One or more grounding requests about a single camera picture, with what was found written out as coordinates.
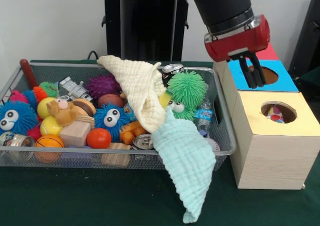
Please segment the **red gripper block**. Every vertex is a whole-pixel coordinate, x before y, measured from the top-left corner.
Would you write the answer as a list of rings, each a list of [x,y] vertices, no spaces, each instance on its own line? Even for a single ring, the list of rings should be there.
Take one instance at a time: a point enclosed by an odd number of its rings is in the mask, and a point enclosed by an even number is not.
[[[263,14],[255,16],[253,20],[236,30],[228,33],[204,36],[204,45],[209,56],[216,62],[234,59],[236,56],[249,52],[253,65],[251,72],[245,57],[239,58],[239,65],[247,85],[251,89],[264,86],[266,79],[256,56],[256,52],[267,48],[270,41],[269,23]]]

